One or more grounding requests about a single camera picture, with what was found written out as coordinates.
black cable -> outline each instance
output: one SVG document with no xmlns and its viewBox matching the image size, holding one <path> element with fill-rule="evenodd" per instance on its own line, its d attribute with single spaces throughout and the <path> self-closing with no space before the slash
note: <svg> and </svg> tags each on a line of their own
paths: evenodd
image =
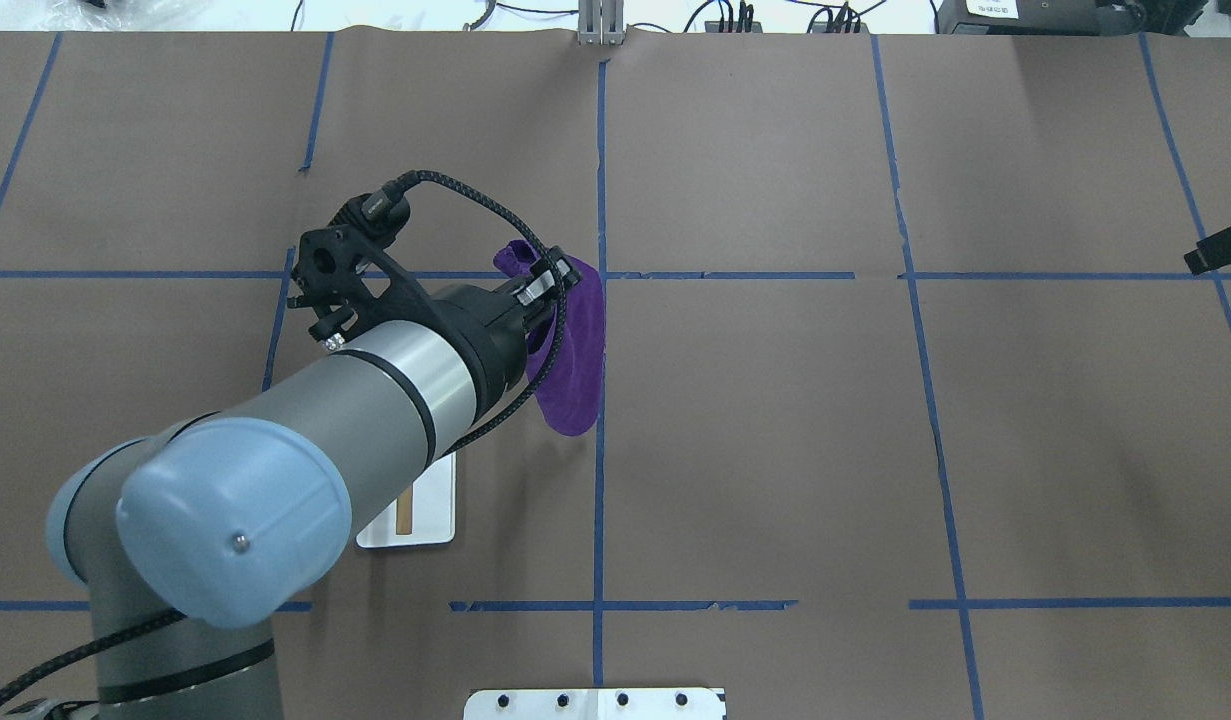
<svg viewBox="0 0 1231 720">
<path fill-rule="evenodd" d="M 735 32 L 735 6 L 730 4 L 730 0 L 719 1 L 726 6 L 726 14 L 725 17 L 716 20 L 716 32 Z"/>
<path fill-rule="evenodd" d="M 810 5 L 810 2 L 799 2 L 798 5 Z M 828 14 L 828 17 L 831 18 L 831 17 L 833 17 L 833 9 L 828 7 L 827 5 L 821 5 L 820 10 L 816 10 L 816 12 L 814 15 L 811 15 L 811 22 L 806 23 L 806 33 L 808 34 L 811 34 L 812 32 L 815 32 L 815 20 L 820 18 L 821 14 Z"/>
<path fill-rule="evenodd" d="M 299 18 L 299 12 L 303 9 L 304 9 L 304 0 L 299 0 L 299 5 L 295 5 L 295 14 L 291 16 L 291 32 L 295 32 L 295 21 Z"/>
<path fill-rule="evenodd" d="M 505 10 L 516 10 L 519 14 L 537 14 L 537 15 L 579 15 L 579 10 L 539 10 L 535 7 L 518 7 L 516 5 L 505 5 L 503 2 L 496 2 L 496 6 Z"/>
<path fill-rule="evenodd" d="M 691 14 L 691 18 L 687 20 L 687 27 L 683 27 L 682 32 L 691 32 L 691 25 L 694 23 L 694 18 L 698 18 L 699 14 L 703 12 L 703 9 L 707 9 L 708 5 L 713 5 L 714 2 L 721 7 L 721 0 L 703 0 L 703 2 L 696 9 L 696 12 Z"/>
<path fill-rule="evenodd" d="M 505 410 L 500 411 L 500 415 L 496 415 L 495 418 L 487 420 L 486 423 L 481 425 L 481 427 L 470 430 L 468 434 L 455 441 L 455 444 L 446 452 L 446 454 L 449 455 L 452 452 L 468 447 L 469 443 L 484 437 L 484 434 L 491 432 L 491 430 L 500 427 L 505 420 L 510 418 L 511 415 L 516 414 L 519 407 L 531 400 L 537 389 L 539 389 L 540 384 L 548 378 L 548 373 L 551 373 L 551 367 L 556 363 L 556 352 L 561 350 L 561 341 L 566 331 L 566 287 L 561 277 L 561 270 L 556 266 L 556 261 L 548 255 L 548 249 L 543 246 L 543 242 L 539 241 L 535 233 L 523 223 L 522 218 L 516 217 L 513 210 L 505 208 L 505 206 L 501 206 L 495 199 L 491 199 L 491 197 L 487 197 L 486 193 L 469 187 L 468 183 L 463 183 L 458 181 L 458 178 L 446 176 L 446 174 L 438 174 L 436 170 L 410 170 L 409 174 L 401 174 L 401 176 L 395 178 L 395 181 L 385 183 L 383 190 L 390 199 L 396 202 L 406 191 L 423 182 L 431 182 L 433 185 L 446 187 L 446 190 L 458 192 L 459 194 L 468 197 L 469 201 L 476 202 L 483 208 L 486 208 L 505 219 L 505 222 L 510 225 L 513 225 L 516 231 L 522 233 L 523 240 L 531 245 L 531 249 L 534 250 L 535 255 L 538 255 L 539 258 L 545 260 L 545 263 L 548 265 L 548 274 L 551 274 L 551 283 L 554 283 L 554 287 L 559 288 L 559 292 L 556 293 L 556 305 L 554 306 L 554 322 L 551 322 L 551 345 L 548 346 L 548 354 L 545 356 L 545 359 L 543 359 L 543 364 L 539 366 L 539 372 L 535 373 L 535 377 L 527 383 L 523 391 L 515 398 L 515 400 L 510 402 Z"/>
<path fill-rule="evenodd" d="M 465 23 L 464 30 L 476 30 L 486 23 L 486 20 L 491 18 L 495 14 L 495 6 L 499 5 L 496 0 L 486 0 L 486 12 L 483 12 L 480 18 L 473 20 L 470 23 Z"/>
<path fill-rule="evenodd" d="M 110 635 L 103 635 L 103 638 L 97 639 L 97 641 L 91 641 L 84 644 L 81 647 L 75 647 L 63 655 L 57 655 L 52 660 L 47 660 L 43 665 L 36 666 L 33 670 L 27 671 L 27 673 L 21 674 L 16 679 L 11 679 L 2 689 L 0 689 L 0 706 L 6 705 L 17 694 L 28 689 L 33 683 L 43 679 L 46 676 L 52 673 L 58 673 L 59 670 L 64 670 L 66 666 L 74 665 L 79 660 L 85 660 L 91 655 L 97 655 L 112 647 L 119 646 L 122 642 L 129 642 L 135 638 L 144 638 L 154 630 L 161 630 L 166 625 L 172 625 L 183 620 L 183 614 L 180 610 L 166 610 L 162 614 L 154 615 L 149 620 L 144 620 L 139 625 L 127 628 L 126 630 L 117 630 Z"/>
</svg>

table surface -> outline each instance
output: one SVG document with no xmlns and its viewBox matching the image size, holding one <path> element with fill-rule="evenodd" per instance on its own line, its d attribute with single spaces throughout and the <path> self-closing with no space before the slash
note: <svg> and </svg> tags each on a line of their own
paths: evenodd
<svg viewBox="0 0 1231 720">
<path fill-rule="evenodd" d="M 292 720 L 1231 718 L 1231 272 L 1182 261 L 1231 39 L 1147 36 L 0 33 L 0 684 L 89 638 L 63 479 L 320 356 L 292 244 L 416 167 L 599 270 L 603 412 L 528 406 L 454 542 L 295 597 Z M 492 282 L 508 228 L 411 202 L 401 263 Z"/>
</svg>

purple towel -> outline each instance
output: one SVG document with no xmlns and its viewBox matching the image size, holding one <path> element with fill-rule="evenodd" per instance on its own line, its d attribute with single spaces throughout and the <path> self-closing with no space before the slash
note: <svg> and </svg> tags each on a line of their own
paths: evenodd
<svg viewBox="0 0 1231 720">
<path fill-rule="evenodd" d="M 548 427 L 564 436 L 582 436 L 597 421 L 602 399 L 602 363 L 606 352 L 606 298 L 597 270 L 566 256 L 583 276 L 566 293 L 566 329 L 561 347 L 535 398 Z M 510 278 L 531 273 L 538 255 L 524 240 L 513 240 L 495 255 L 495 266 Z M 551 319 L 527 338 L 527 377 L 534 378 L 551 346 Z"/>
</svg>

black ring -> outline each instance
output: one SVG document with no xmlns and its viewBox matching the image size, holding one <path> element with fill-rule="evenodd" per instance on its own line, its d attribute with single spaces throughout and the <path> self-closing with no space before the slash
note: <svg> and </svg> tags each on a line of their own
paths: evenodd
<svg viewBox="0 0 1231 720">
<path fill-rule="evenodd" d="M 144 700 L 150 697 L 162 697 L 193 686 L 218 681 L 225 674 L 236 673 L 251 665 L 259 665 L 273 656 L 272 638 L 267 642 L 257 644 L 250 650 L 244 650 L 238 655 L 217 660 L 206 665 L 198 665 L 192 670 L 182 670 L 180 673 L 164 674 L 161 678 L 142 679 L 139 683 L 124 686 L 107 686 L 98 688 L 100 705 L 117 705 L 122 702 Z"/>
<path fill-rule="evenodd" d="M 395 382 L 398 386 L 406 393 L 406 396 L 410 398 L 410 402 L 415 406 L 415 411 L 419 411 L 420 423 L 423 423 L 423 437 L 428 439 L 428 460 L 425 462 L 423 465 L 426 468 L 432 465 L 433 459 L 437 457 L 437 427 L 433 425 L 433 415 L 432 411 L 428 410 L 428 402 L 423 400 L 423 395 L 420 395 L 419 388 L 415 386 L 415 383 L 410 382 L 410 378 L 395 368 L 390 361 L 383 359 L 383 357 L 379 357 L 378 354 L 372 354 L 371 352 L 356 350 L 353 347 L 341 350 L 340 352 L 336 352 L 336 354 L 346 354 L 348 357 L 356 357 L 358 361 L 372 363 L 375 368 L 382 369 L 383 374 L 390 377 L 391 382 Z"/>
</svg>

blue tape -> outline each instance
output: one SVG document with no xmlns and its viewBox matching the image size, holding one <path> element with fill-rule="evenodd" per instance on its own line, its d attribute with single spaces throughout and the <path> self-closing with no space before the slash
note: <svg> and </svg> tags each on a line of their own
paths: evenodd
<svg viewBox="0 0 1231 720">
<path fill-rule="evenodd" d="M 277 342 L 282 337 L 282 322 L 286 320 L 286 295 L 291 293 L 291 270 L 295 266 L 295 250 L 286 251 L 286 267 L 282 270 L 282 287 L 277 290 L 277 311 L 273 313 L 273 332 L 268 336 L 268 354 L 263 357 L 263 382 L 259 391 L 266 393 L 273 386 L 273 364 L 277 361 Z"/>
<path fill-rule="evenodd" d="M 703 270 L 702 272 L 661 272 L 652 270 L 648 273 L 638 273 L 635 270 L 624 272 L 606 273 L 612 281 L 853 281 L 854 273 L 826 272 L 826 273 L 760 273 L 760 272 L 719 272 L 719 270 Z"/>
<path fill-rule="evenodd" d="M 976 599 L 912 599 L 910 610 L 1061 610 L 1102 607 L 1231 607 L 1219 597 L 1013 597 Z"/>
<path fill-rule="evenodd" d="M 611 268 L 606 265 L 606 68 L 611 60 L 597 64 L 597 274 L 606 282 Z M 593 687 L 604 683 L 606 638 L 606 353 L 602 352 L 602 388 L 597 404 L 596 469 L 593 469 Z"/>
<path fill-rule="evenodd" d="M 904 273 L 899 279 L 916 281 L 1168 281 L 1210 282 L 1193 273 Z"/>
<path fill-rule="evenodd" d="M 1179 187 L 1182 187 L 1183 197 L 1188 204 L 1188 214 L 1192 215 L 1192 224 L 1197 229 L 1197 240 L 1206 240 L 1206 228 L 1201 222 L 1201 213 L 1197 209 L 1197 199 L 1192 193 L 1192 185 L 1188 183 L 1188 172 L 1183 169 L 1183 160 L 1179 158 L 1179 149 L 1174 142 L 1174 132 L 1171 129 L 1171 118 L 1167 117 L 1167 106 L 1165 106 L 1162 91 L 1158 89 L 1158 74 L 1153 71 L 1153 53 L 1149 50 L 1149 36 L 1142 32 L 1140 33 L 1140 54 L 1144 57 L 1144 71 L 1149 79 L 1149 90 L 1153 91 L 1153 105 L 1158 110 L 1162 135 L 1167 138 L 1167 149 L 1171 151 L 1171 160 L 1179 177 Z M 1219 305 L 1224 310 L 1224 321 L 1229 324 L 1229 336 L 1231 336 L 1231 304 L 1229 304 L 1229 293 L 1224 289 L 1224 278 L 1219 272 L 1214 272 L 1210 273 L 1210 279 L 1215 283 L 1215 295 L 1219 297 Z"/>
<path fill-rule="evenodd" d="M 451 602 L 451 612 L 590 612 L 587 599 L 479 599 Z"/>
<path fill-rule="evenodd" d="M 308 123 L 308 146 L 304 149 L 304 164 L 299 172 L 313 167 L 313 150 L 318 149 L 318 127 L 323 123 L 323 100 L 326 98 L 326 76 L 331 70 L 331 49 L 335 47 L 335 33 L 326 33 L 326 47 L 323 49 L 323 73 L 318 78 L 318 96 L 313 100 L 313 119 Z"/>
<path fill-rule="evenodd" d="M 479 599 L 451 602 L 451 612 L 783 612 L 794 599 Z"/>
<path fill-rule="evenodd" d="M 606 609 L 612 612 L 783 612 L 796 606 L 794 599 L 608 599 Z"/>
<path fill-rule="evenodd" d="M 1158 91 L 1158 74 L 1153 71 L 1153 55 L 1149 53 L 1149 36 L 1142 32 L 1140 33 L 1140 54 L 1144 57 L 1144 70 L 1149 76 L 1149 90 L 1153 91 L 1153 105 L 1158 106 L 1158 121 L 1162 122 L 1162 133 L 1167 137 L 1167 150 L 1171 151 L 1171 161 L 1176 165 L 1179 186 L 1183 188 L 1183 197 L 1188 202 L 1188 214 L 1192 214 L 1192 224 L 1197 228 L 1197 240 L 1205 240 L 1206 231 L 1201 224 L 1201 213 L 1197 209 L 1197 199 L 1192 194 L 1192 186 L 1188 183 L 1187 174 L 1183 172 L 1183 160 L 1179 159 L 1174 132 L 1171 130 L 1171 119 L 1167 119 L 1167 108 L 1162 102 L 1162 92 Z"/>
<path fill-rule="evenodd" d="M 917 332 L 917 356 L 922 366 L 922 386 L 926 390 L 926 412 L 929 415 L 931 437 L 936 443 L 936 465 L 939 469 L 940 496 L 944 500 L 944 532 L 948 535 L 948 553 L 953 566 L 953 588 L 959 601 L 966 598 L 966 583 L 961 576 L 961 546 L 956 539 L 956 519 L 953 514 L 953 491 L 948 482 L 948 465 L 944 460 L 944 439 L 940 436 L 939 409 L 936 406 L 936 386 L 931 382 L 929 352 L 926 348 L 926 327 L 922 324 L 921 299 L 917 295 L 916 268 L 913 266 L 912 245 L 908 242 L 908 223 L 904 219 L 904 207 L 899 202 L 899 162 L 895 158 L 895 137 L 890 126 L 890 105 L 886 101 L 886 79 L 881 66 L 881 47 L 876 36 L 870 36 L 872 65 L 876 74 L 876 101 L 881 108 L 881 127 L 886 137 L 886 159 L 890 165 L 890 188 L 895 199 L 895 220 L 899 224 L 899 236 L 904 239 L 904 272 L 907 276 L 908 304 L 912 306 L 913 329 Z M 966 677 L 971 686 L 971 710 L 976 720 L 984 720 L 984 698 L 980 692 L 980 668 L 975 660 L 975 639 L 971 634 L 971 614 L 959 610 L 961 622 L 961 650 L 966 655 Z"/>
<path fill-rule="evenodd" d="M 11 150 L 11 159 L 6 164 L 6 172 L 2 174 L 2 183 L 0 186 L 0 214 L 2 213 L 2 203 L 6 201 L 6 193 L 11 190 L 11 177 L 15 176 L 15 167 L 20 165 L 20 153 L 23 151 L 23 143 L 30 138 L 30 128 L 33 127 L 33 118 L 38 114 L 38 106 L 42 105 L 42 96 L 47 91 L 47 82 L 50 79 L 50 70 L 54 68 L 54 62 L 59 55 L 59 42 L 62 41 L 63 33 L 57 32 L 50 43 L 50 53 L 47 54 L 47 63 L 42 66 L 42 78 L 38 78 L 38 87 L 33 91 L 33 101 L 30 102 L 30 111 L 27 111 L 23 124 L 20 127 L 20 137 L 15 138 L 15 149 Z"/>
<path fill-rule="evenodd" d="M 85 281 L 275 281 L 277 270 L 0 270 L 6 279 L 85 279 Z"/>
<path fill-rule="evenodd" d="M 85 599 L 0 599 L 0 612 L 90 612 Z M 313 612 L 311 602 L 286 602 L 277 612 Z"/>
</svg>

